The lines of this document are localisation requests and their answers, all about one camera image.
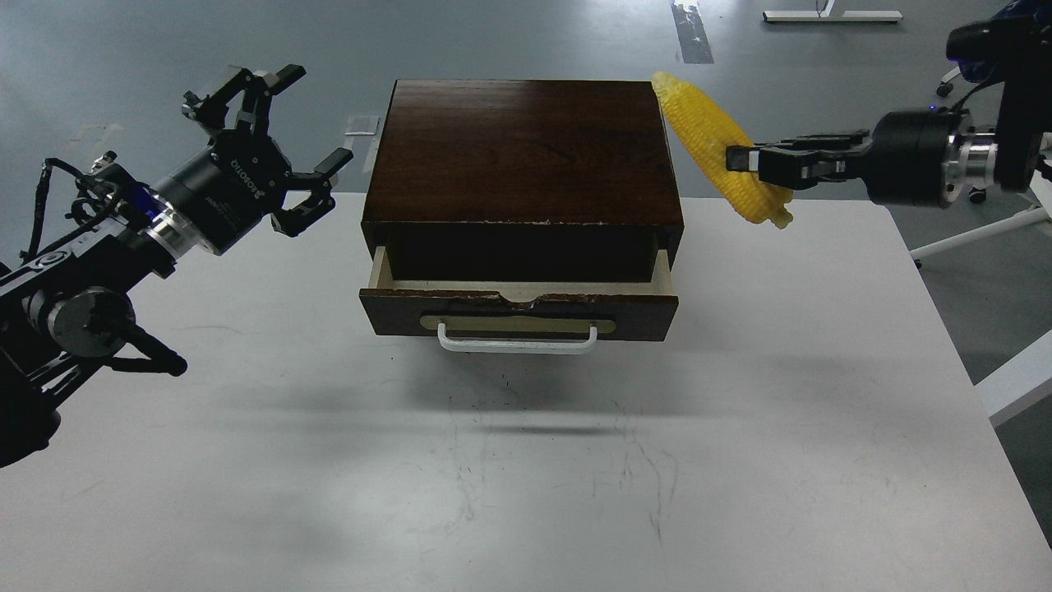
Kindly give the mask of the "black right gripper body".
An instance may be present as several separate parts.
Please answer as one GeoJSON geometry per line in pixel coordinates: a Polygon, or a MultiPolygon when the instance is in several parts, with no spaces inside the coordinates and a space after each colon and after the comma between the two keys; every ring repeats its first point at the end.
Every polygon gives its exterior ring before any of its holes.
{"type": "Polygon", "coordinates": [[[947,164],[970,124],[969,113],[949,109],[884,115],[863,154],[868,198],[883,206],[950,206],[962,183],[946,179],[947,164]]]}

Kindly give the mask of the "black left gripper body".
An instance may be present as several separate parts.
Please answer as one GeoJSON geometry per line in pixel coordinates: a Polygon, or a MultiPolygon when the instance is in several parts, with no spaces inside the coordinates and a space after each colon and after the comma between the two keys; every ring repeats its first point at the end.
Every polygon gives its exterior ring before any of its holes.
{"type": "Polygon", "coordinates": [[[221,132],[154,190],[194,225],[203,248],[223,256],[282,205],[290,172],[274,138],[221,132]]]}

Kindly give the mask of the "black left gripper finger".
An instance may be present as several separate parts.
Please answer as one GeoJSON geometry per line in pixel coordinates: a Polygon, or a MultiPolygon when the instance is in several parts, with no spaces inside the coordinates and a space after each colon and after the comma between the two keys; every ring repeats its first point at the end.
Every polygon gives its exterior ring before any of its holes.
{"type": "Polygon", "coordinates": [[[183,96],[183,116],[213,138],[224,132],[264,139],[270,134],[274,98],[305,77],[306,68],[287,64],[278,72],[249,72],[235,67],[230,78],[204,97],[194,91],[183,96]]]}
{"type": "Polygon", "coordinates": [[[279,207],[270,215],[275,232],[290,238],[300,236],[320,218],[330,213],[335,208],[332,197],[335,177],[352,160],[352,150],[347,147],[337,147],[311,172],[288,173],[284,177],[283,190],[307,192],[307,196],[299,205],[290,209],[279,207]]]}

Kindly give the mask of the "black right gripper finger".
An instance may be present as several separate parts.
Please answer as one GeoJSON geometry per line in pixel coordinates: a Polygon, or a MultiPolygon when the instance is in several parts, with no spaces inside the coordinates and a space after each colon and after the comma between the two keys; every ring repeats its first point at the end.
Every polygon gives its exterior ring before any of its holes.
{"type": "Polygon", "coordinates": [[[789,151],[845,151],[858,149],[870,139],[871,130],[846,132],[818,132],[766,141],[748,146],[730,146],[727,149],[727,171],[758,173],[758,154],[762,149],[789,151]]]}
{"type": "Polygon", "coordinates": [[[760,156],[756,173],[762,183],[804,191],[820,183],[845,183],[861,178],[864,169],[864,156],[760,156]]]}

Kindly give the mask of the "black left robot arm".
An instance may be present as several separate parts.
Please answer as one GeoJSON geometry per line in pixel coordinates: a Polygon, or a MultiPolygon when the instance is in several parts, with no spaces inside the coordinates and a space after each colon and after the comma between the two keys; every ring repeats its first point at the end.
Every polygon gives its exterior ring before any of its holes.
{"type": "Polygon", "coordinates": [[[270,137],[274,98],[305,76],[237,68],[221,87],[184,96],[182,113],[208,135],[180,168],[148,184],[106,151],[90,169],[48,158],[35,193],[29,247],[2,269],[1,457],[40,452],[64,404],[101,368],[180,376],[187,361],[136,321],[129,291],[166,278],[195,247],[222,256],[263,219],[296,237],[335,207],[332,187],[353,152],[337,147],[294,172],[270,137]]]}

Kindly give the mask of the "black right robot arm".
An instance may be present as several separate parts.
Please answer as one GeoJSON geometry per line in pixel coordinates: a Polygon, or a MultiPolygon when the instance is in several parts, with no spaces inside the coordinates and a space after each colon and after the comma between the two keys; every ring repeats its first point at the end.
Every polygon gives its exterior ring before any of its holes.
{"type": "Polygon", "coordinates": [[[801,191],[859,179],[878,205],[948,207],[970,188],[1025,192],[1050,131],[1050,20],[1010,16],[951,30],[947,57],[994,65],[982,89],[1002,86],[997,120],[978,127],[965,99],[951,106],[887,113],[871,130],[811,134],[756,145],[734,140],[725,168],[801,191]]]}

